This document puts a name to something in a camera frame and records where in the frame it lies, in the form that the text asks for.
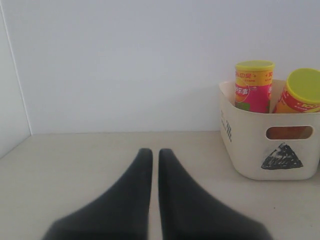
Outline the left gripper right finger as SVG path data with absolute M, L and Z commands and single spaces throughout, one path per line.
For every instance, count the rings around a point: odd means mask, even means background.
M 158 155 L 158 202 L 164 240 L 271 240 L 260 222 L 225 205 L 203 189 L 174 152 Z

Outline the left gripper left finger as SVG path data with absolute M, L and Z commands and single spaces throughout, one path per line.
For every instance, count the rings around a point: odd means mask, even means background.
M 146 240 L 153 153 L 141 148 L 123 175 L 101 196 L 56 220 L 44 240 Z

